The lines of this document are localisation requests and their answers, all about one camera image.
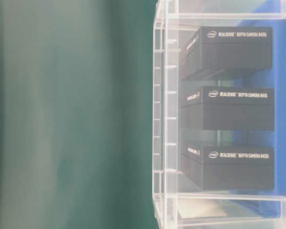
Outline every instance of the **teal fabric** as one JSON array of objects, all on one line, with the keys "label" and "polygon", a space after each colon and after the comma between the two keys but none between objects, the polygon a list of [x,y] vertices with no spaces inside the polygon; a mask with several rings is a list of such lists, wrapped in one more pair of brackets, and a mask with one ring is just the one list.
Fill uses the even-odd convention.
[{"label": "teal fabric", "polygon": [[0,229],[152,229],[154,0],[0,0]]}]

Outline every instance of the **white label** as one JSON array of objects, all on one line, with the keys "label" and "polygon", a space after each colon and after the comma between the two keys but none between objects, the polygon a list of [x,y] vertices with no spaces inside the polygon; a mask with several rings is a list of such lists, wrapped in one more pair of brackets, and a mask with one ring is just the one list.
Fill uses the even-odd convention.
[{"label": "white label", "polygon": [[219,155],[219,153],[217,151],[213,151],[213,152],[209,153],[209,158],[214,159],[214,158],[217,158],[218,155]]},{"label": "white label", "polygon": [[210,91],[209,96],[214,98],[217,97],[232,97],[232,98],[262,98],[267,99],[268,93],[250,93],[250,92],[218,92]]},{"label": "white label", "polygon": [[209,96],[210,96],[211,98],[214,98],[214,97],[218,96],[218,91],[210,91],[210,92],[209,92]]},{"label": "white label", "polygon": [[216,35],[217,35],[217,32],[216,32],[216,31],[209,31],[208,34],[207,34],[207,36],[208,36],[209,38],[214,38],[214,37],[216,37]]},{"label": "white label", "polygon": [[189,43],[189,45],[186,47],[186,50],[189,50],[199,39],[199,34],[197,34],[197,36],[192,40],[191,43]]},{"label": "white label", "polygon": [[192,154],[200,156],[200,150],[192,149],[192,148],[187,148],[187,151],[189,151]]},{"label": "white label", "polygon": [[190,101],[192,99],[198,99],[199,97],[200,97],[200,92],[197,92],[196,94],[187,97],[187,101]]}]

